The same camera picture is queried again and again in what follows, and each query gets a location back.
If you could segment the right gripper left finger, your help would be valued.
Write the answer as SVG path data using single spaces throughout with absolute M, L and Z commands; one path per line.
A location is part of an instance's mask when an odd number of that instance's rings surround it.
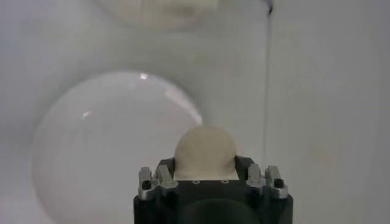
M 138 172 L 138 198 L 153 200 L 158 195 L 166 197 L 177 192 L 179 182 L 174 179 L 175 159 L 168 158 L 159 162 L 152 173 L 149 167 L 142 167 Z

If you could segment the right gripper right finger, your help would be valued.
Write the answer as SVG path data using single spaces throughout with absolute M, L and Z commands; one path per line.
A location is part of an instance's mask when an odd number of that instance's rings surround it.
M 251 191 L 271 198 L 288 198 L 288 186 L 277 166 L 268 166 L 263 175 L 260 166 L 251 158 L 235 156 L 235 169 L 239 180 Z

